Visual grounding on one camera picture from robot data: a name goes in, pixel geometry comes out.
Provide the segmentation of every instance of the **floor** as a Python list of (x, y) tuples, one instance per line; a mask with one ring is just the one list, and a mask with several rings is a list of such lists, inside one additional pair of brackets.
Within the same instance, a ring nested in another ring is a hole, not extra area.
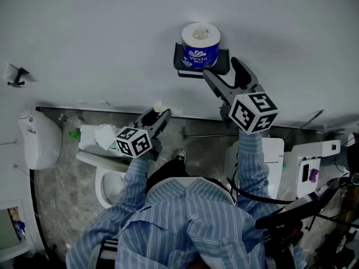
[[(52, 108), (41, 108), (40, 111), (63, 129), (62, 151), (58, 163), (53, 168), (36, 171), (34, 178), (36, 202), (45, 239), (50, 248), (56, 245), (60, 259), (65, 260), (68, 246), (75, 241), (87, 224), (104, 210), (95, 194), (96, 168), (75, 158), (78, 141), (68, 135), (68, 132), (76, 130), (71, 121), (80, 117), (85, 124), (108, 123), (120, 128), (134, 121), (137, 115)], [(68, 116), (67, 122), (59, 122), (58, 117), (61, 113)], [(178, 149), (184, 149), (187, 153), (186, 169), (189, 175), (216, 178), (224, 182), (225, 149), (232, 145), (237, 137), (183, 139), (183, 127), (187, 134), (192, 135), (230, 133), (219, 121), (172, 118), (160, 135), (163, 151), (158, 161), (151, 163), (149, 174), (173, 158)], [(284, 138), (293, 131), (293, 129), (273, 127), (269, 134), (271, 137)], [(295, 144), (326, 138), (323, 134), (301, 131), (286, 140), (286, 149), (290, 149)], [(338, 175), (338, 171), (333, 171), (333, 169), (327, 170), (327, 172), (322, 174), (324, 179), (327, 176)], [(341, 198), (338, 194), (326, 208), (328, 216), (335, 215), (339, 211), (340, 204)], [(316, 245), (320, 244), (324, 233), (330, 232), (332, 227), (333, 224), (330, 221), (317, 220), (311, 232), (305, 234), (302, 243), (306, 248), (305, 256), (309, 262)], [(313, 242), (313, 236), (317, 237), (315, 242)]]

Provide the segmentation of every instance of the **black shelf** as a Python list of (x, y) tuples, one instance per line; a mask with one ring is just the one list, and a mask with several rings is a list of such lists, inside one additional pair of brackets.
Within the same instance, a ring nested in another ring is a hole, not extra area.
[[(183, 78), (203, 78), (201, 74), (203, 69), (190, 69), (182, 64), (181, 60), (183, 58), (183, 48), (182, 44), (176, 43), (174, 49), (173, 57), (173, 66), (177, 70), (178, 76)], [(230, 70), (229, 66), (229, 50), (219, 50), (218, 59), (216, 64), (209, 68), (212, 73), (217, 75), (226, 75)]]

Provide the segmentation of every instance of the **person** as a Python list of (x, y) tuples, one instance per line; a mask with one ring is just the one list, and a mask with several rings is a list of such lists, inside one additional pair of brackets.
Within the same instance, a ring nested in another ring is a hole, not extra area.
[[(241, 189), (268, 197), (261, 134), (240, 130)], [(274, 204), (231, 194), (219, 182), (190, 177), (180, 151), (147, 180), (148, 161), (133, 159), (118, 201), (84, 230), (66, 255), (67, 268), (266, 268), (265, 230), (255, 221)], [(296, 268), (304, 268), (299, 246)]]

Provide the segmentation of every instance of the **striped shirt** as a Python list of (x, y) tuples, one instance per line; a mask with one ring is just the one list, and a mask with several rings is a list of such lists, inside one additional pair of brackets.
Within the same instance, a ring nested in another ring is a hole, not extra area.
[[(240, 131), (238, 178), (241, 189), (268, 197), (268, 167), (261, 135)], [(265, 230), (255, 221), (276, 205), (239, 196), (233, 205), (217, 186), (197, 179), (188, 187), (176, 179), (145, 195), (145, 159), (133, 160), (118, 201), (83, 231), (66, 255), (67, 268), (86, 269), (92, 251), (118, 239), (115, 268), (186, 268), (199, 255), (210, 268), (265, 268)], [(305, 262), (294, 248), (296, 268)]]

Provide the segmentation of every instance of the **shirt sleeve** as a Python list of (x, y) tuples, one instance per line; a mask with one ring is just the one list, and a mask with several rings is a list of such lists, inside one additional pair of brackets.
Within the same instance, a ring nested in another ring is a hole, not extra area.
[[(238, 148), (238, 180), (239, 188), (247, 193), (260, 197), (268, 195), (269, 168), (264, 163), (262, 136), (260, 133), (248, 135), (240, 130)], [(278, 210), (276, 204), (251, 200), (238, 196), (237, 206), (247, 211), (255, 219), (272, 214)]]
[(124, 187), (118, 201), (98, 215), (81, 233), (66, 254), (67, 268), (86, 269), (93, 249), (102, 241), (114, 237), (125, 222), (143, 206), (146, 191), (148, 161), (133, 159), (124, 177)]

